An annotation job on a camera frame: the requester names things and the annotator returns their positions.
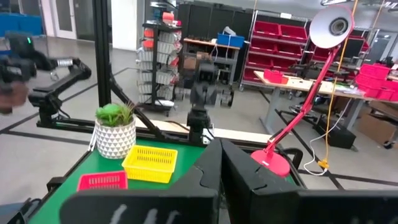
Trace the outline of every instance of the yellow plastic basket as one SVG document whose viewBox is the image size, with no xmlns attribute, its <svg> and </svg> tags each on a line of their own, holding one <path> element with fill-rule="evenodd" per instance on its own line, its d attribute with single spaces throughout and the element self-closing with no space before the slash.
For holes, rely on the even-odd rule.
<svg viewBox="0 0 398 224">
<path fill-rule="evenodd" d="M 128 179 L 167 184 L 177 163 L 177 150 L 133 146 L 122 166 Z"/>
</svg>

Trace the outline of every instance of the table leg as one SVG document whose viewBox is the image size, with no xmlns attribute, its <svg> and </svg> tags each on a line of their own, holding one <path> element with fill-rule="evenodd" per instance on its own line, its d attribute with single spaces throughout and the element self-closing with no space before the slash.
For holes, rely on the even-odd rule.
<svg viewBox="0 0 398 224">
<path fill-rule="evenodd" d="M 234 55 L 233 55 L 234 63 L 232 64 L 231 73 L 229 74 L 229 83 L 228 83 L 229 85 L 232 85 L 232 83 L 234 82 L 236 64 L 238 62 L 238 55 L 239 55 L 239 50 L 234 50 Z"/>
<path fill-rule="evenodd" d="M 348 112 L 347 118 L 344 120 L 343 126 L 351 131 L 354 123 L 356 121 L 356 118 L 358 117 L 359 112 L 361 111 L 362 105 L 364 103 L 364 100 L 362 99 L 354 99 L 353 104 L 351 105 L 351 109 Z"/>
<path fill-rule="evenodd" d="M 275 109 L 279 103 L 279 93 L 280 88 L 275 87 L 272 92 L 271 100 L 268 105 L 268 111 L 265 117 L 260 117 L 260 121 L 263 127 L 266 129 L 267 134 L 274 134 L 275 132 L 272 130 L 272 122 L 275 120 L 275 116 L 277 115 Z"/>
</svg>

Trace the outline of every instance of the ceiling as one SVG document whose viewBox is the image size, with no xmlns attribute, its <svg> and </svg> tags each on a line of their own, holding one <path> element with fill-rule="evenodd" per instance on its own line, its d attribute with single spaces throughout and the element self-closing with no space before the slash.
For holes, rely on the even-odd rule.
<svg viewBox="0 0 398 224">
<path fill-rule="evenodd" d="M 217 2 L 243 8 L 253 8 L 255 0 L 200 0 L 206 2 Z M 390 2 L 398 2 L 398 0 L 388 0 Z M 373 26 L 374 20 L 380 8 L 382 0 L 359 0 L 354 18 L 355 26 L 370 28 Z M 257 0 L 256 9 L 262 9 L 274 12 L 284 12 L 295 16 L 312 18 L 322 6 L 321 0 Z M 353 2 L 345 2 L 340 5 L 353 8 Z M 398 32 L 397 26 L 398 12 L 390 13 L 388 8 L 383 8 L 377 22 L 376 28 L 391 30 Z"/>
</svg>

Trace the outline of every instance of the metal pole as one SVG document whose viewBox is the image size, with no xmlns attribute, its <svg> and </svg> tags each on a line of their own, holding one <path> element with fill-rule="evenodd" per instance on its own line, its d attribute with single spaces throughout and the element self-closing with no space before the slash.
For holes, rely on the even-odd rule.
<svg viewBox="0 0 398 224">
<path fill-rule="evenodd" d="M 99 106 L 111 102 L 111 62 L 109 59 L 107 0 L 93 0 L 94 42 Z"/>
</svg>

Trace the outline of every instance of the potted plant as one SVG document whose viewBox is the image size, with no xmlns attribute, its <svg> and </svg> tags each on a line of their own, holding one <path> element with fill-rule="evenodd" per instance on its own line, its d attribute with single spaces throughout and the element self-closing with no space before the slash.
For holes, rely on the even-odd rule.
<svg viewBox="0 0 398 224">
<path fill-rule="evenodd" d="M 123 159 L 136 144 L 136 117 L 133 111 L 133 104 L 116 103 L 96 110 L 96 145 L 103 157 Z"/>
</svg>

